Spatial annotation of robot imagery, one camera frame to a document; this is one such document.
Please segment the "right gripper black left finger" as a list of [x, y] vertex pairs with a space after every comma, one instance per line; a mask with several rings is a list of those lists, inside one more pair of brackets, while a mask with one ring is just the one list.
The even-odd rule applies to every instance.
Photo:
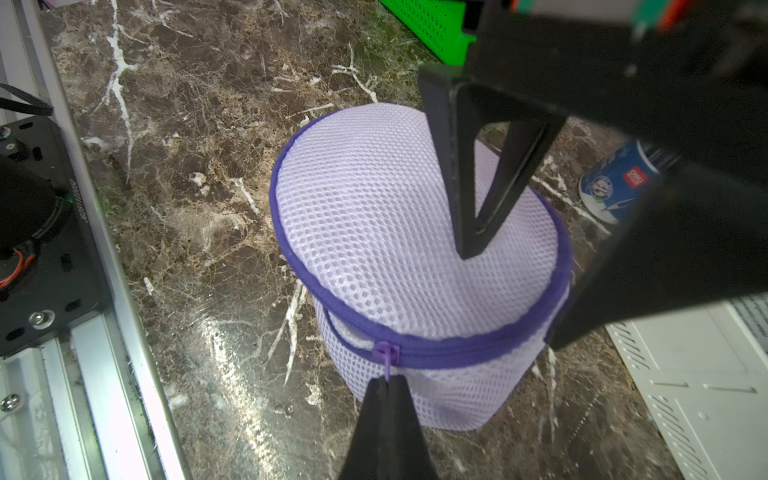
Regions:
[[385, 449], [382, 443], [382, 420], [388, 383], [383, 377], [372, 379], [367, 386], [359, 418], [351, 439], [339, 479], [387, 479]]

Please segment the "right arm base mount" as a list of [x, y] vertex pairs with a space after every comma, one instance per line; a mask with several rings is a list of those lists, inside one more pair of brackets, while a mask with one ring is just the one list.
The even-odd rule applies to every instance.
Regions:
[[109, 286], [58, 125], [1, 128], [1, 354], [104, 312]]

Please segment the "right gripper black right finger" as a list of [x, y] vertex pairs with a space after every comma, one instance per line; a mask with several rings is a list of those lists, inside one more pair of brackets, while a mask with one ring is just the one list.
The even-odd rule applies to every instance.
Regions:
[[438, 479], [405, 376], [388, 383], [388, 478]]

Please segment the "purple mesh laundry bag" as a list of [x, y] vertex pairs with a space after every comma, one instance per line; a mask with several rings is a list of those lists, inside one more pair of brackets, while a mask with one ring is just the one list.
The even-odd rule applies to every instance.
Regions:
[[347, 387], [362, 398], [372, 379], [402, 375], [427, 427], [486, 424], [569, 294], [567, 229], [532, 189], [481, 254], [459, 256], [427, 118], [408, 106], [305, 125], [275, 162], [270, 208]]

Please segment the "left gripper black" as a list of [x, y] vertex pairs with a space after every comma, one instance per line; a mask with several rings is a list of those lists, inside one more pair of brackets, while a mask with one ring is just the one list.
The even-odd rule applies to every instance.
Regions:
[[[462, 259], [500, 231], [565, 116], [679, 155], [573, 288], [551, 348], [612, 322], [766, 292], [765, 2], [488, 1], [476, 35], [474, 83], [459, 66], [418, 72]], [[501, 153], [483, 173], [478, 136], [501, 123]]]

